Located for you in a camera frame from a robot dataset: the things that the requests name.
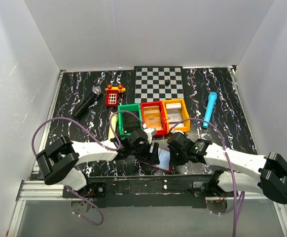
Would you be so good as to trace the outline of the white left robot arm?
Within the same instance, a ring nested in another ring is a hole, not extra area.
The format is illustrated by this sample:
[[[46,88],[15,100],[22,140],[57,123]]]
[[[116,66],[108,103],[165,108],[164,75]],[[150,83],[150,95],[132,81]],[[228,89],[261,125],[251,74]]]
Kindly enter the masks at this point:
[[[56,142],[36,155],[44,183],[62,184],[79,191],[87,185],[86,177],[75,169],[81,163],[98,161],[116,161],[135,156],[147,159],[150,155],[152,138],[157,131],[154,128],[137,129],[130,135],[120,136],[121,148],[117,148],[117,139],[110,139],[102,145],[96,142],[71,141],[62,136]]]

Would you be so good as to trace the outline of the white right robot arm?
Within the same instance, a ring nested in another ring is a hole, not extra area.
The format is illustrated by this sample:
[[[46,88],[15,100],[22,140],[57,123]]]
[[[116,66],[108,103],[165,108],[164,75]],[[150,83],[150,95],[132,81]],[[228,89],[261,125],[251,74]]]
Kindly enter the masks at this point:
[[[190,161],[230,169],[214,173],[208,184],[213,193],[233,190],[258,193],[274,202],[287,204],[287,162],[279,153],[246,154],[204,139],[193,142],[180,132],[173,133],[167,143],[174,166]]]

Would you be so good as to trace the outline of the red leather card holder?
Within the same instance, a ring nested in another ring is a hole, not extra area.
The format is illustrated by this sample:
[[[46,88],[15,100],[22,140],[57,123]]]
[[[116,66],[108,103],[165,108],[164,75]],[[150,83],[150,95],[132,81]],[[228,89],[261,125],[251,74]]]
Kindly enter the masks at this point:
[[[158,158],[159,164],[149,164],[143,161],[141,161],[141,163],[165,172],[171,172],[172,166],[170,166],[170,152],[159,148]]]

